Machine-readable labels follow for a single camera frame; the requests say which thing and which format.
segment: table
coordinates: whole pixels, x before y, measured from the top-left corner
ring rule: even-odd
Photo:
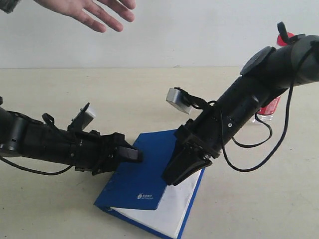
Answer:
[[[153,69],[0,70],[0,95],[6,110],[70,124],[87,102],[97,116],[87,127],[102,134],[121,132],[133,143],[141,132],[174,129],[200,112],[183,114],[167,102],[170,87],[180,86],[206,100],[217,99],[238,77],[240,67]],[[183,239],[290,238],[319,236],[319,84],[294,89],[284,143],[261,169],[232,170],[223,156],[205,171]],[[278,141],[284,123],[285,93],[271,125],[273,138],[256,149],[230,142],[227,152],[240,167],[261,161]],[[267,129],[247,123],[236,135],[259,142]],[[12,161],[30,168],[64,168],[34,159]],[[91,176],[70,170],[59,176],[24,172],[0,162],[0,239],[155,239],[107,215],[93,203],[110,173]]]

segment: blue book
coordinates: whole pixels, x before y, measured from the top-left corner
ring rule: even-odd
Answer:
[[[204,170],[177,186],[162,180],[174,150],[174,132],[140,134],[133,146],[143,151],[143,163],[122,163],[94,205],[160,238],[180,239]]]

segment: red label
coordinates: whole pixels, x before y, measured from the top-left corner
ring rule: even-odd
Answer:
[[[280,97],[273,99],[273,101],[271,101],[267,106],[260,108],[260,110],[258,111],[258,114],[263,116],[272,115],[276,111],[279,100],[280,100]]]

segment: white wall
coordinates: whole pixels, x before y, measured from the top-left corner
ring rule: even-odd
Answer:
[[[243,65],[274,45],[277,23],[319,34],[317,0],[137,0],[121,33],[95,33],[22,0],[0,13],[0,68]]]

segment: human hand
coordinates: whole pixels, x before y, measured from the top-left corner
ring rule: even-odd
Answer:
[[[70,16],[75,20],[83,23],[89,28],[97,32],[105,32],[104,24],[94,20],[84,10],[96,16],[103,21],[110,28],[115,31],[122,31],[123,25],[115,18],[106,13],[101,6],[96,4],[93,0],[34,0],[41,6],[60,13],[62,15]],[[130,11],[134,9],[135,0],[98,0],[98,2],[108,6],[116,12],[121,18],[128,22],[132,22],[135,18]]]

